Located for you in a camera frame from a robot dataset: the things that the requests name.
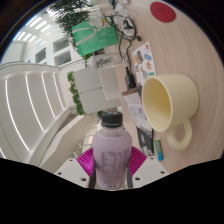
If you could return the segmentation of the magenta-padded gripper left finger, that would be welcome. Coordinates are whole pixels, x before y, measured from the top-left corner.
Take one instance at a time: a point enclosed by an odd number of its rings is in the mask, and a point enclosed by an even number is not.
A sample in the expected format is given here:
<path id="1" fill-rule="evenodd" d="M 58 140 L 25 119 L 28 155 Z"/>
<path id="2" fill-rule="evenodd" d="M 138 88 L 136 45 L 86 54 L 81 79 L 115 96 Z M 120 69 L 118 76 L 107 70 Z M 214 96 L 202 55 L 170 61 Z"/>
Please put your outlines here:
<path id="1" fill-rule="evenodd" d="M 55 174 L 78 186 L 94 189 L 96 174 L 94 170 L 93 149 L 88 149 L 77 158 L 67 159 Z"/>

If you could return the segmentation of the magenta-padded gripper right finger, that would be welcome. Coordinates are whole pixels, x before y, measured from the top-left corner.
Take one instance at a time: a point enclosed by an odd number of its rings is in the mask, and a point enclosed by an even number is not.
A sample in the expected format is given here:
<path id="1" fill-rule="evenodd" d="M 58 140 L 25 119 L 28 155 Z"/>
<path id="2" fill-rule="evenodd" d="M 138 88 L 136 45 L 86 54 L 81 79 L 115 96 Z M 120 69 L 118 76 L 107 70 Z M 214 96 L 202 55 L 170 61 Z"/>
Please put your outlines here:
<path id="1" fill-rule="evenodd" d="M 167 175 L 167 170 L 156 157 L 146 156 L 139 149 L 132 147 L 125 183 L 127 189 L 143 187 Z"/>

